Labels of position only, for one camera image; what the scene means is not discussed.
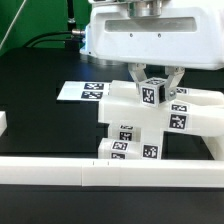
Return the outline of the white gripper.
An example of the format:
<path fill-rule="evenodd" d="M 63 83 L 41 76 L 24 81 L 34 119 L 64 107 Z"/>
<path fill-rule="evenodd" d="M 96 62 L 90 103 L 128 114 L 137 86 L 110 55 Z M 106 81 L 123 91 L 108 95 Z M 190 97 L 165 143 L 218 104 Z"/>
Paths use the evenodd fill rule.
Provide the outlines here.
<path fill-rule="evenodd" d="M 166 66 L 167 101 L 176 98 L 185 68 L 224 67 L 224 3 L 163 3 L 159 14 L 137 17 L 132 8 L 94 3 L 88 45 L 99 59 L 129 63 L 137 93 L 146 79 L 145 64 Z"/>

